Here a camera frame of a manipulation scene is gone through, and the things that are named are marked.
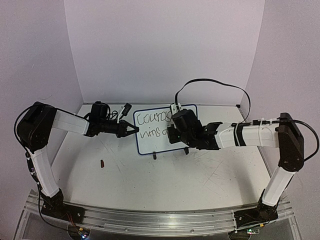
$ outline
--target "scratched tabletop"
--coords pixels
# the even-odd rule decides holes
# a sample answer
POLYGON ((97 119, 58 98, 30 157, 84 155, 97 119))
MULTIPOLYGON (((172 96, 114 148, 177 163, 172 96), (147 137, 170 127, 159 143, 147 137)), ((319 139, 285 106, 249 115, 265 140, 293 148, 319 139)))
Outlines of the scratched tabletop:
MULTIPOLYGON (((121 105, 110 107, 119 110, 121 105)), ((133 123, 134 111, 160 107, 167 105, 133 105, 124 119, 133 123)), ((203 125, 243 119, 235 106, 197 108, 203 125)), ((78 114, 84 116, 90 110, 91 105, 85 104, 78 114)), ((138 211, 204 210, 256 203, 270 179, 256 147, 219 151, 190 148, 188 155, 176 150, 157 153, 154 160, 152 155, 138 154, 135 135, 117 138, 107 133, 92 138, 67 133, 52 171, 68 202, 138 211)))

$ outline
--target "white backdrop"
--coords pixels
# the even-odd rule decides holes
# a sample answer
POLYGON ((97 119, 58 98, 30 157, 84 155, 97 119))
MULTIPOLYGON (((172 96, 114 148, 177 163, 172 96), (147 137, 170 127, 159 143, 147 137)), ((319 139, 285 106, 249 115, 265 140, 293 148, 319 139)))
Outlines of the white backdrop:
MULTIPOLYGON (((245 88, 264 0, 65 0, 84 102, 172 103, 193 78, 245 88)), ((193 83, 180 102, 235 105, 239 90, 193 83)))

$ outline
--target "metal frame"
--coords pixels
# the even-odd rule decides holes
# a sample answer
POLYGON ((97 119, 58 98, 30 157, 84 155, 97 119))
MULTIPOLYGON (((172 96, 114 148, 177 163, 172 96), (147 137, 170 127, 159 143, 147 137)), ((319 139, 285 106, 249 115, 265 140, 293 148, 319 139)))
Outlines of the metal frame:
MULTIPOLYGON (((255 207, 255 204, 244 207, 208 209, 198 211, 130 211, 102 207, 92 207, 82 204, 65 202, 66 204, 82 207, 85 209, 84 220, 79 226, 89 229, 96 229, 103 232, 157 237, 184 237, 184 236, 205 236, 232 232, 236 229, 234 211, 255 207)), ((277 209, 279 218, 277 221, 292 219, 295 217, 289 201, 279 203, 277 209)), ((38 213, 38 194, 33 190, 30 192, 25 203, 19 226, 26 226, 28 213, 38 213)), ((56 222, 66 223, 67 221, 56 218, 45 218, 56 222)), ((21 239, 24 228, 20 227, 14 239, 21 239)), ((299 240, 297 228, 293 234, 299 240)))

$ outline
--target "wire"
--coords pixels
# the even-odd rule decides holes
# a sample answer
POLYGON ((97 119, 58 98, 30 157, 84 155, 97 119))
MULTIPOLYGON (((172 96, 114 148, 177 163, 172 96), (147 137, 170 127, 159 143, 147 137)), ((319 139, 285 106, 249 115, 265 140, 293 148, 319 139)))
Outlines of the wire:
POLYGON ((214 79, 210 79, 210 78, 193 79, 193 80, 188 81, 185 85, 183 85, 183 87, 175 94, 174 103, 175 103, 176 106, 178 106, 178 94, 182 91, 182 89, 184 89, 185 86, 187 86, 188 84, 191 84, 191 83, 195 83, 195 82, 212 82, 212 83, 220 84, 220 85, 223 85, 223 86, 232 87, 232 88, 236 88, 236 89, 242 90, 245 93, 246 97, 248 98, 249 111, 248 111, 248 114, 246 115, 245 119, 241 123, 244 123, 247 120, 247 118, 248 118, 248 116, 250 114, 250 110, 251 110, 251 99, 250 99, 249 94, 239 86, 235 86, 235 85, 232 85, 232 84, 227 84, 227 83, 224 83, 224 82, 221 82, 221 81, 218 81, 218 80, 214 80, 214 79))
POLYGON ((317 132, 307 123, 305 123, 304 121, 300 121, 300 120, 295 120, 295 119, 282 119, 282 120, 275 120, 275 121, 272 121, 273 124, 279 124, 279 123, 296 123, 296 124, 301 124, 305 127, 307 127, 314 135, 315 137, 315 140, 316 140, 316 149, 315 151, 310 154, 308 157, 306 157, 304 159, 304 161, 307 161, 309 160, 310 158, 312 158, 314 155, 317 154, 317 152, 319 151, 319 146, 320 146, 320 143, 319 143, 319 137, 318 137, 318 134, 317 132))
POLYGON ((46 221, 44 219, 44 217, 42 216, 42 213, 41 213, 41 210, 40 210, 40 196, 41 196, 41 190, 40 190, 40 187, 38 187, 38 191, 39 191, 39 196, 38 196, 38 211, 39 211, 39 215, 41 217, 41 219, 48 225, 54 227, 54 228, 57 228, 57 229, 61 229, 61 230, 64 230, 64 231, 67 231, 67 232, 73 232, 73 233, 78 233, 77 231, 73 231, 73 230, 70 230, 70 229, 66 229, 66 228, 63 228, 63 227, 60 227, 60 226, 56 226, 56 225, 53 225, 51 224, 50 222, 46 221))

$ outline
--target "blue whiteboard frame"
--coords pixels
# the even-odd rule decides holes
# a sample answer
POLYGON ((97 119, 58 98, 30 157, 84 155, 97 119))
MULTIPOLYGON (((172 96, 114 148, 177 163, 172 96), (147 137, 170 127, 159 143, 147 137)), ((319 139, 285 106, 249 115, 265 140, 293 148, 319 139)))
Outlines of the blue whiteboard frame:
MULTIPOLYGON (((181 107, 188 107, 188 106, 195 106, 195 115, 196 115, 196 118, 198 119, 198 107, 197 105, 195 104, 186 104, 186 105, 182 105, 181 107)), ((148 108, 148 109, 143 109, 143 110, 136 110, 134 111, 133 113, 133 123, 135 126, 136 125, 136 120, 135 120, 135 114, 137 112, 146 112, 146 111, 150 111, 150 110, 158 110, 158 109, 170 109, 170 106, 163 106, 163 107, 156 107, 156 108, 148 108)), ((153 154, 153 152, 151 153, 140 153, 139 151, 139 144, 138 144, 138 133, 135 133, 135 142, 136 142, 136 148, 138 150, 138 154, 141 155, 141 156, 145 156, 145 155, 151 155, 153 154)), ((157 154, 160 154, 160 153, 166 153, 166 152, 172 152, 172 151, 176 151, 176 150, 181 150, 181 149, 184 149, 184 147, 182 148, 177 148, 177 149, 171 149, 171 150, 165 150, 165 151, 156 151, 157 154)))

